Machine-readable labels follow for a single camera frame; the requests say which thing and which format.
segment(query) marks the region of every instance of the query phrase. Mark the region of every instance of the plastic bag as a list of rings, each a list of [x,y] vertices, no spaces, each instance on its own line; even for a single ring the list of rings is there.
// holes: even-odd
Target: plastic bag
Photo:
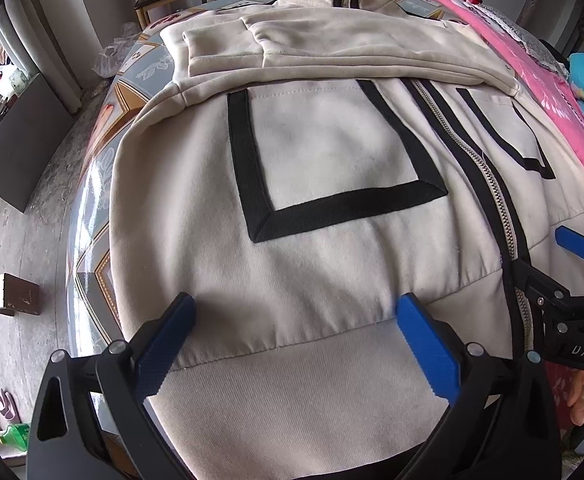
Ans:
[[[140,31],[136,23],[124,23],[121,28],[121,38],[114,38],[114,43],[109,44],[103,52],[99,53],[92,70],[103,78],[115,76],[139,35]]]

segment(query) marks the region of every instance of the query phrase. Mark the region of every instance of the pink blanket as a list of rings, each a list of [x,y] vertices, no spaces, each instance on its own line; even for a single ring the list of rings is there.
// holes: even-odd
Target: pink blanket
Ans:
[[[507,33],[492,28],[459,0],[435,0],[468,23],[508,62],[554,121],[584,166],[584,116],[568,83],[534,62]]]

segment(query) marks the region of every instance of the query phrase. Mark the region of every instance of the green bottle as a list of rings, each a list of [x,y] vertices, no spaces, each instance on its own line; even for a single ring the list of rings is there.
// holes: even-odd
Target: green bottle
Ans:
[[[29,435],[29,424],[8,424],[8,429],[0,435],[0,443],[15,447],[19,451],[27,451]]]

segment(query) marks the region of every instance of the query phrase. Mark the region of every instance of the gray floor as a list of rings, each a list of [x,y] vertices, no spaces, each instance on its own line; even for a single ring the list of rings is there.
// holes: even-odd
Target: gray floor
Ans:
[[[88,138],[104,94],[84,100],[76,123],[32,194],[25,214],[0,199],[0,274],[40,286],[40,316],[0,314],[0,388],[29,422],[49,355],[67,348],[66,212],[74,197]],[[0,415],[0,425],[6,421]]]

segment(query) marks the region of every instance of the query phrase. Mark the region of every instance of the beige jacket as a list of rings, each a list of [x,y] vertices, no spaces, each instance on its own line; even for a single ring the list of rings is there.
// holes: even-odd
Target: beige jacket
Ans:
[[[446,402],[396,326],[401,294],[510,356],[533,321],[508,261],[529,253],[584,293],[553,239],[584,234],[584,169],[510,67],[468,27],[359,1],[166,28],[174,80],[118,149],[124,334],[180,291],[197,303],[152,405],[199,479],[287,480],[422,442]]]

